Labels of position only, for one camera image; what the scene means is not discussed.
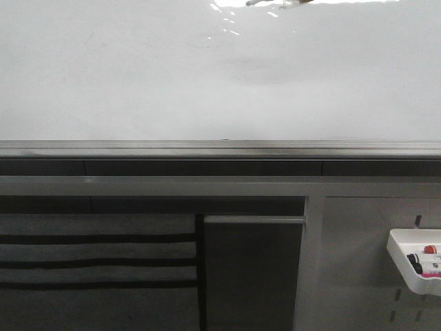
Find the white black-tipped whiteboard marker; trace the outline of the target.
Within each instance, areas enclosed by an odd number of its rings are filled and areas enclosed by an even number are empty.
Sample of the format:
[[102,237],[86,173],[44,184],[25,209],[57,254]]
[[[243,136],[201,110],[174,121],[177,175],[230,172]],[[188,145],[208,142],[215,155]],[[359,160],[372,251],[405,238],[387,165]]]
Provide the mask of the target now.
[[[280,9],[288,9],[296,6],[300,6],[306,3],[310,3],[313,0],[282,0]],[[275,3],[274,0],[249,0],[245,2],[245,5],[250,6],[257,6],[259,3]]]

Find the white whiteboard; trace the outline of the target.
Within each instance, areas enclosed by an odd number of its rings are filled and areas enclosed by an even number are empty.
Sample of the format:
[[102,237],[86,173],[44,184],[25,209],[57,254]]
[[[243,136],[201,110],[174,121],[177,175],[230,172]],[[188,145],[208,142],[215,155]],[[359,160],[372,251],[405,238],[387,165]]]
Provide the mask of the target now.
[[440,2],[2,1],[1,138],[438,157]]

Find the dark grey cabinet panel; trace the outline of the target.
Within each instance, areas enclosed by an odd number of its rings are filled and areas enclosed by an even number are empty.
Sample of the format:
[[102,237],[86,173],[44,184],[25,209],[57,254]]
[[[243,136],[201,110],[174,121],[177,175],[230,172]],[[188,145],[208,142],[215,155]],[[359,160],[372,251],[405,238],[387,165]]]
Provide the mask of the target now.
[[303,222],[205,220],[208,330],[292,330]]

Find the grey pegboard panel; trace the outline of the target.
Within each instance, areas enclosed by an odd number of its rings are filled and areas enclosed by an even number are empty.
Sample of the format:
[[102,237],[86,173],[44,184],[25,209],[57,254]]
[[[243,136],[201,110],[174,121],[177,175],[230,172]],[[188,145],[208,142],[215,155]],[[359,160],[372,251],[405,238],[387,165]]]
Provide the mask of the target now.
[[440,298],[415,294],[387,252],[393,228],[440,227],[434,198],[331,197],[306,330],[439,330]]

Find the grey black-striped fabric organizer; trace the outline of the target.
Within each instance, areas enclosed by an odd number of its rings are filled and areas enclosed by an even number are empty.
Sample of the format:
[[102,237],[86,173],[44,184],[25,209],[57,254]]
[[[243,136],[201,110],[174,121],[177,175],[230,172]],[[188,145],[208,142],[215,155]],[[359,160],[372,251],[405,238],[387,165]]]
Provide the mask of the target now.
[[2,214],[2,330],[204,330],[194,215]]

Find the white plastic marker tray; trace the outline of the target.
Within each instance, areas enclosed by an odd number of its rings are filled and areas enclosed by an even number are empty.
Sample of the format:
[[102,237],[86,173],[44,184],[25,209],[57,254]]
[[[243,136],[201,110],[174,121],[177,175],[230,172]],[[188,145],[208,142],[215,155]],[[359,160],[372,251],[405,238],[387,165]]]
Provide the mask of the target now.
[[434,229],[392,229],[387,251],[408,288],[421,295],[440,296],[440,278],[424,278],[417,274],[409,262],[408,254],[424,254],[426,245],[440,247],[440,231]]

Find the black-capped marker in tray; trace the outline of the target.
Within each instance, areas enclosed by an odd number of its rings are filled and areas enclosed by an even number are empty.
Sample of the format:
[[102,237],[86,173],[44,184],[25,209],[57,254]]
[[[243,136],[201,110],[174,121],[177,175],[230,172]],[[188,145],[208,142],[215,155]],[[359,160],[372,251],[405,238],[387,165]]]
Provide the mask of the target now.
[[407,258],[419,275],[427,270],[440,270],[440,255],[408,254]]

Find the red-capped marker in tray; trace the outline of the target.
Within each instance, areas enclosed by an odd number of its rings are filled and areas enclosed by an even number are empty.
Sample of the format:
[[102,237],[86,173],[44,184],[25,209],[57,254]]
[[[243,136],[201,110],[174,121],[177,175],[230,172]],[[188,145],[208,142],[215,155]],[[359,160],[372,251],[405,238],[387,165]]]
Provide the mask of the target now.
[[440,254],[440,247],[438,245],[426,245],[423,248],[424,254]]

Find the pink marker in tray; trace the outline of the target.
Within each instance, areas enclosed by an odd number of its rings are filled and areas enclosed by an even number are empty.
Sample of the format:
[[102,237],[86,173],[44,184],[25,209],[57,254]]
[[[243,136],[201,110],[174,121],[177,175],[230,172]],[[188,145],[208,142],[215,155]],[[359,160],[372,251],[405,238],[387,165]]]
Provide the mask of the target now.
[[441,271],[440,270],[427,270],[421,274],[424,278],[440,278]]

